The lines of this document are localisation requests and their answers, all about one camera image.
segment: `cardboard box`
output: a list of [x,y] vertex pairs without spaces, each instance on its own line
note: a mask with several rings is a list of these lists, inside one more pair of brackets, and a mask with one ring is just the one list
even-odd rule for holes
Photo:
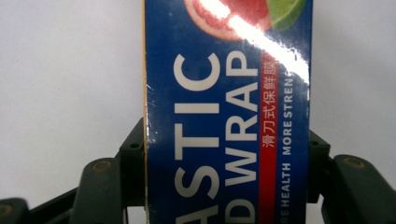
[[146,0],[151,224],[304,223],[312,1]]

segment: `white background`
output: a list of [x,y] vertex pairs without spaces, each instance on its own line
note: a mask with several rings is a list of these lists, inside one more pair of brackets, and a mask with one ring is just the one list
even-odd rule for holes
[[[0,198],[31,208],[143,116],[140,0],[0,0]],[[316,1],[310,127],[396,187],[396,2]],[[309,205],[307,223],[322,223]],[[144,223],[138,208],[136,223]]]

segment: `lime slice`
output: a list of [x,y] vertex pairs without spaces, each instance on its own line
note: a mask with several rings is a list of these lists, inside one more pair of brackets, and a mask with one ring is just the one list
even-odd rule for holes
[[274,29],[285,31],[300,17],[306,0],[267,0]]

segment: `fruit image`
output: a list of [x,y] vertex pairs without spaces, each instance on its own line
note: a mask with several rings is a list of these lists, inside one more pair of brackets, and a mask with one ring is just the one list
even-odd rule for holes
[[284,31],[296,22],[305,0],[184,0],[184,4],[195,24],[208,34],[241,40],[244,37],[231,25],[232,18],[263,33],[271,27]]

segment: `product packaging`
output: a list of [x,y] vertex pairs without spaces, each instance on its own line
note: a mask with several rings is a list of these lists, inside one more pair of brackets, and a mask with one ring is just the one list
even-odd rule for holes
[[149,223],[304,223],[311,0],[146,0]]

